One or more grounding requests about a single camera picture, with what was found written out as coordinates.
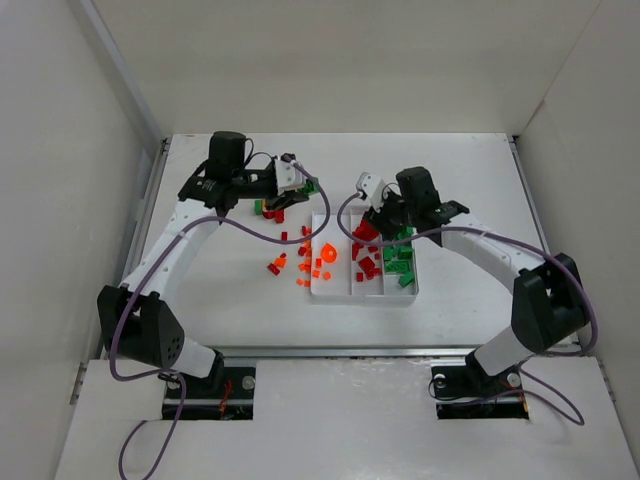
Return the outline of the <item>red half-round lego base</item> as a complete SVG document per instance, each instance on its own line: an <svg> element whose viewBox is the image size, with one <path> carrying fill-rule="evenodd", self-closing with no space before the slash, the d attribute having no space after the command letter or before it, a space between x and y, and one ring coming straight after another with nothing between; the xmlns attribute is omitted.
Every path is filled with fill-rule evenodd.
<svg viewBox="0 0 640 480"><path fill-rule="evenodd" d="M356 243L371 246L379 237L379 232L366 219L363 219L352 235Z"/></svg>

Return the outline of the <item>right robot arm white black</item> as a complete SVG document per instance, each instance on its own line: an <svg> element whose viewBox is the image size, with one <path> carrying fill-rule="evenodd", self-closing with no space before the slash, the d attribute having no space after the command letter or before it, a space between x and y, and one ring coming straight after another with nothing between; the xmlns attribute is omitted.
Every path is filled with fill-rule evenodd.
<svg viewBox="0 0 640 480"><path fill-rule="evenodd" d="M369 202L366 222L388 245L411 228L491 275L512 296L509 324L465 359L476 382L505 373L588 325L593 317L577 267L565 254L550 256L484 226L462 203L441 199L430 172L407 168L392 190L382 178L362 174L356 190Z"/></svg>

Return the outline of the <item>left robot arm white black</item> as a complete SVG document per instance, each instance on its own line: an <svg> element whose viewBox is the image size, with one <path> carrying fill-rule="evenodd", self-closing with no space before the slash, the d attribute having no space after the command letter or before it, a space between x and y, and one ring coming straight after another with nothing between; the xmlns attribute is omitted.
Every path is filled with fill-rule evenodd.
<svg viewBox="0 0 640 480"><path fill-rule="evenodd" d="M261 200L282 211L307 201L310 177L292 153L252 169L245 135L218 131L207 158L187 178L164 230L119 286L98 295L101 333L109 361L120 357L152 367L157 374L184 375L216 385L224 360L217 350L189 338L171 309L180 284L200 249L241 200Z"/></svg>

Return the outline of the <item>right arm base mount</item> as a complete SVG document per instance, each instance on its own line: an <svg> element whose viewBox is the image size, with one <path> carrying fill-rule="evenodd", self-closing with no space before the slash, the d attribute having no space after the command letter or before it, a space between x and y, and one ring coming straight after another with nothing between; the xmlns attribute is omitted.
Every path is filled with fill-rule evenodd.
<svg viewBox="0 0 640 480"><path fill-rule="evenodd" d="M516 367L491 377L467 365L436 365L431 376L439 420L529 419Z"/></svg>

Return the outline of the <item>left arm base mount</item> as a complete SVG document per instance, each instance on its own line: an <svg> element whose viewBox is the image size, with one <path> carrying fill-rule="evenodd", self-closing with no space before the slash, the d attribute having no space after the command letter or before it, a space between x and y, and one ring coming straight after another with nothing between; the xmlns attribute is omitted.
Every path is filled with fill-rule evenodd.
<svg viewBox="0 0 640 480"><path fill-rule="evenodd" d="M166 381L161 405L163 420L171 420L178 412L185 421L249 421L254 416L254 395L257 383L257 364L247 358L225 359L207 378L184 375L186 396L182 396L178 382L159 375Z"/></svg>

